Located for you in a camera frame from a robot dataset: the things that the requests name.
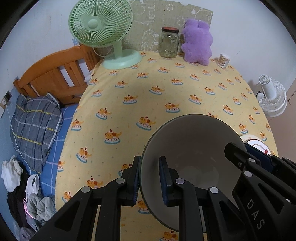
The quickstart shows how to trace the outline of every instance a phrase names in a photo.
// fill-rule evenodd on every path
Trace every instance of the pile of clothes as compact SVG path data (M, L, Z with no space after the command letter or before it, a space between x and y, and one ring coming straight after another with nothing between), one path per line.
M29 176L26 167L13 156L3 161L1 178L8 191L9 211L16 221L18 240L30 240L56 212L54 197L43 197L37 174Z

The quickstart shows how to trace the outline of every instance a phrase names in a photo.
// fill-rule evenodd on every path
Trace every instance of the cotton swab container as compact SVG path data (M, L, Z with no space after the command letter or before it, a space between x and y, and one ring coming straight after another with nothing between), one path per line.
M230 61L230 57L224 53L221 53L219 60L217 61L217 65L223 69L226 69L229 61Z

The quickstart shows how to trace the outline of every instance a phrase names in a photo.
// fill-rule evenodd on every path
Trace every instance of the wooden headboard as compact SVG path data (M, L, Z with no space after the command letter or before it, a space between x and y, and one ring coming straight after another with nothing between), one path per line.
M64 105L78 103L87 85L78 60L84 59L89 70L100 61L91 47L74 46L44 57L33 64L21 77L13 82L19 93L37 97L50 92ZM74 86L70 87L59 67L64 66Z

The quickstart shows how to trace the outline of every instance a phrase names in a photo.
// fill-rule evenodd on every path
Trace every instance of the glass jar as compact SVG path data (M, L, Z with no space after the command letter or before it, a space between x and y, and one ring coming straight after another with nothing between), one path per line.
M159 44L159 55L164 58L175 58L178 54L179 29L162 27Z

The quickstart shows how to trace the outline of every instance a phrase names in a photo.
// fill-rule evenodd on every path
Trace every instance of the fan cord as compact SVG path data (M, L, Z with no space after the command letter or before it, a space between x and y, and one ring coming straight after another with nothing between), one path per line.
M94 51L94 53L95 53L96 55L102 57L102 58L105 58L105 57L110 53L110 51L111 51L112 49L113 49L113 46L112 46L112 48L108 51L108 53L107 53L105 56L103 56L103 55L98 54L98 53L94 50L94 47L93 47L93 51Z

